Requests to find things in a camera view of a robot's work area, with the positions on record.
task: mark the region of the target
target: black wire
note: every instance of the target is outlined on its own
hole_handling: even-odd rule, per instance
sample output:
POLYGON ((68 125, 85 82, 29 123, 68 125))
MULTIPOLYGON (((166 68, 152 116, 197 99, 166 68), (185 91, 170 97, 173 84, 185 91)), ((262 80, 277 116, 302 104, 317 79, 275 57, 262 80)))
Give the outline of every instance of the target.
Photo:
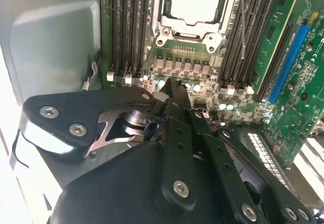
POLYGON ((150 51, 148 52, 148 54, 147 54, 147 58, 146 58, 146 60, 142 63, 142 66, 141 66, 141 77, 143 77, 143 75, 144 75, 144 65, 148 62, 148 60, 150 59, 150 56, 151 56, 151 54, 152 54, 152 50, 156 47, 156 39, 157 39, 157 37, 158 37, 158 33, 156 34, 156 36, 154 37, 154 39, 153 39, 153 43, 152 43, 152 46, 151 46, 151 49, 150 49, 150 51))
POLYGON ((23 165, 23 166, 29 168, 28 165, 26 165, 25 163, 21 162, 21 161, 18 159, 17 155, 16 155, 16 148, 17 148, 17 142, 18 142, 19 134, 20 134, 20 129, 17 130, 16 138, 15 138, 15 140, 14 140, 14 143, 12 144, 12 154, 13 154, 13 156, 16 158, 16 161, 17 161, 17 162, 19 162, 21 165, 23 165))

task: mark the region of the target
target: pcie slot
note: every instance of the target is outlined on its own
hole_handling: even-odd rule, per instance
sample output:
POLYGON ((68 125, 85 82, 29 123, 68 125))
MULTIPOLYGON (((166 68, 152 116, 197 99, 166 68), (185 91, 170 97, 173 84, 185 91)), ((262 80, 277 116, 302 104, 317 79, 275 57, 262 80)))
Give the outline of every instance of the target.
POLYGON ((298 32, 295 36, 294 42, 290 48, 290 51, 288 53, 288 56, 285 60, 285 62, 282 65, 282 69, 277 77, 277 80, 273 86, 273 89, 269 96, 269 102, 271 104, 275 104, 275 102, 278 99, 278 95, 287 79, 287 76, 289 74, 290 69, 292 68, 297 55, 299 53, 299 50, 304 42, 304 39, 306 38, 308 31, 311 27, 309 25, 301 25, 298 29, 298 32))
POLYGON ((272 60, 270 62, 270 66, 269 66, 269 69, 268 69, 268 72, 264 78, 264 82, 262 84, 262 87, 260 88, 260 92, 258 94, 258 97, 256 99, 257 102, 262 102, 262 100, 264 99, 264 96, 265 96, 265 93, 266 91, 268 90, 268 86, 269 86, 269 83, 270 83, 270 80, 272 78, 272 76, 274 75, 275 73, 275 68, 278 67, 278 65, 280 64, 280 57, 285 49, 284 45, 289 37, 289 34, 291 32, 293 28, 293 25, 287 25, 285 27, 285 29, 283 30, 283 33, 282 33, 282 36, 281 36, 281 39, 278 43, 278 46, 277 46, 277 50, 274 52, 274 55, 272 57, 272 60))

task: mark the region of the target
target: metal bolt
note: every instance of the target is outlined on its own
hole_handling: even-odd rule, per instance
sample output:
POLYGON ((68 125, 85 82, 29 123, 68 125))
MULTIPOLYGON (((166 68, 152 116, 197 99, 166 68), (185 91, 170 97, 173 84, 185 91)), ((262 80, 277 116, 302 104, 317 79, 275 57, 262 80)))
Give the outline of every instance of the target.
POLYGON ((87 128, 82 124, 72 124, 69 130, 71 134, 78 137, 84 136, 87 133, 87 128))
POLYGON ((288 90, 292 91, 294 89, 294 84, 293 83, 289 83, 288 84, 288 90))
POLYGON ((196 115, 196 117, 201 119, 201 114, 199 112, 195 111, 194 114, 196 115))
POLYGON ((175 101, 174 101, 174 102, 172 102, 172 104, 173 104, 174 106, 176 106, 176 107, 180 107, 180 106, 179 106, 179 104, 178 104, 178 103, 176 103, 175 101))
POLYGON ((173 190, 182 198, 187 198, 189 196, 189 188, 181 180, 176 180, 173 183, 173 190))
POLYGON ((170 30, 170 28, 168 28, 168 27, 164 27, 164 28, 162 29, 162 33, 163 33, 163 35, 170 35, 170 32, 171 32, 171 30, 170 30))
POLYGON ((251 208, 251 206, 247 205, 247 204, 243 204, 242 205, 242 211, 243 214, 250 220, 253 222, 257 221, 257 215, 255 213, 255 211, 251 208))
POLYGON ((227 138, 230 137, 230 135, 229 135, 229 133, 228 133, 227 131, 223 131, 223 135, 224 135, 225 137, 227 137, 227 138))
POLYGON ((297 220, 297 216, 291 208, 286 207, 286 212, 293 220, 297 220))
POLYGON ((304 217, 304 219, 309 220, 309 216, 306 214, 306 212, 302 208, 298 208, 299 213, 304 217))
POLYGON ((150 99, 150 96, 149 96, 149 95, 146 95, 146 94, 144 94, 144 93, 142 94, 142 97, 144 97, 144 98, 147 99, 147 100, 150 99))
POLYGON ((40 110, 39 110, 40 115, 42 115, 45 118, 48 119, 53 119, 56 118, 59 115, 59 111, 52 106, 43 106, 40 110))

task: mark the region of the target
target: black plastic bracket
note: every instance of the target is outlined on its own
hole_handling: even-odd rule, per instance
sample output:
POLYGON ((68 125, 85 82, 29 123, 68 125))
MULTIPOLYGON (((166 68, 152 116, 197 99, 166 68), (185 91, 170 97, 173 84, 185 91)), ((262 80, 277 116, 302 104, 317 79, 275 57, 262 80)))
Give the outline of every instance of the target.
POLYGON ((120 114, 130 110, 148 111, 154 105, 153 96, 140 87, 33 96, 23 105, 24 117, 21 120, 21 130, 29 141, 45 150, 48 150, 46 139, 34 138, 35 127, 46 131, 49 137, 54 136, 72 149, 70 152, 78 149, 86 151, 89 147, 92 151, 104 145, 98 141, 93 144, 97 137, 98 122, 107 122, 103 132, 105 137, 120 114), (41 115, 40 111, 45 106, 54 108, 58 112, 57 116, 48 118, 41 115), (72 124, 83 125, 86 134, 73 135, 70 132, 72 124))
POLYGON ((255 186, 270 223, 314 223, 307 208, 235 136, 224 128, 218 129, 215 134, 225 142, 227 151, 242 164, 241 181, 251 182, 255 186), (290 212, 289 215, 286 208, 294 212, 297 220, 292 219, 293 214, 290 212), (302 216, 301 212, 304 212, 309 220, 305 219, 307 216, 302 216))
POLYGON ((195 207, 191 130, 184 108, 172 98, 165 102, 164 124, 158 141, 163 146, 160 184, 155 197, 158 208, 171 218, 180 218, 195 207))
POLYGON ((245 188, 232 158, 226 150, 223 141, 216 139, 201 113, 188 112, 192 126, 193 141, 202 144, 202 153, 213 163, 217 179, 221 182, 223 216, 228 223, 269 223, 253 203, 245 188), (254 216, 248 219, 243 213, 247 205, 254 211, 254 216))

